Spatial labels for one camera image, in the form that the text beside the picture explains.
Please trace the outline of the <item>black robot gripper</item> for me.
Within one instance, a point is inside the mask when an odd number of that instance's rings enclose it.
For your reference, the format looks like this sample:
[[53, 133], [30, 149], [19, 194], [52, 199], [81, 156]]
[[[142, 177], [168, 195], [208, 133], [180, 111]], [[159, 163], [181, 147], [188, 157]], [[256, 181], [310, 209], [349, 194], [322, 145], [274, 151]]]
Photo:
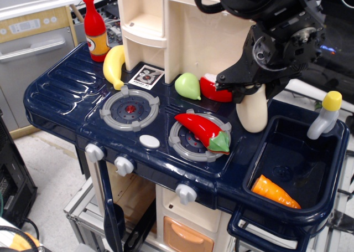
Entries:
[[239, 61], [217, 75], [216, 89], [232, 90], [233, 102], [241, 103], [265, 84], [266, 99], [274, 98], [322, 56], [324, 21], [318, 11], [258, 21], [249, 30]]

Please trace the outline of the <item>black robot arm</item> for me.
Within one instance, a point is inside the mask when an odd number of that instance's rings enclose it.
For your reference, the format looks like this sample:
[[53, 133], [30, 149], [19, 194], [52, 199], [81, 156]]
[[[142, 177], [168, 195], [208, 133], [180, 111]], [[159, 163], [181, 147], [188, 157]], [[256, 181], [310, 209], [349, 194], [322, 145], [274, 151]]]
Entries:
[[237, 104], [262, 85], [266, 99], [271, 99], [322, 56], [325, 15], [317, 0], [220, 0], [212, 5], [194, 1], [206, 14], [227, 11], [255, 22], [241, 58], [216, 78], [216, 89], [231, 92]]

